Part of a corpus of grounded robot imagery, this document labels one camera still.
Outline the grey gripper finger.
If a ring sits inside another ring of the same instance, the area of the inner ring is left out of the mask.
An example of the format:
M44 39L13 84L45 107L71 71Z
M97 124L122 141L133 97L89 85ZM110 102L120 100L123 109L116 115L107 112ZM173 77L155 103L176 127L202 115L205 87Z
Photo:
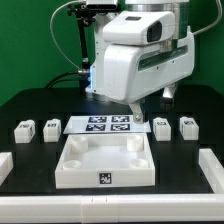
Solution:
M162 109L169 110L174 106L175 92L176 84L171 84L164 88L160 98L160 106Z
M133 121L137 124L143 123L143 112L139 101L133 102L129 105L133 113Z

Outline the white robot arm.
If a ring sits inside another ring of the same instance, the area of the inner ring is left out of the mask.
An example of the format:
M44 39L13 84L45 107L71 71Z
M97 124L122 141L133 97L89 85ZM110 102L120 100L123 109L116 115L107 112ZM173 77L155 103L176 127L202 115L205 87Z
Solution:
M189 0L87 0L96 13L96 58L89 92L125 104L136 123L145 120L144 99L192 74L195 43L188 25Z

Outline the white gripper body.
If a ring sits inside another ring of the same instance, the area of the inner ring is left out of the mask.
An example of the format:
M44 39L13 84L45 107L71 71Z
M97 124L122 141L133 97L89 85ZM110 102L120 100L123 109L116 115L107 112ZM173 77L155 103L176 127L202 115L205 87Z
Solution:
M175 50L159 53L159 47L110 45L104 55L105 95L130 104L192 74L195 44L190 31Z

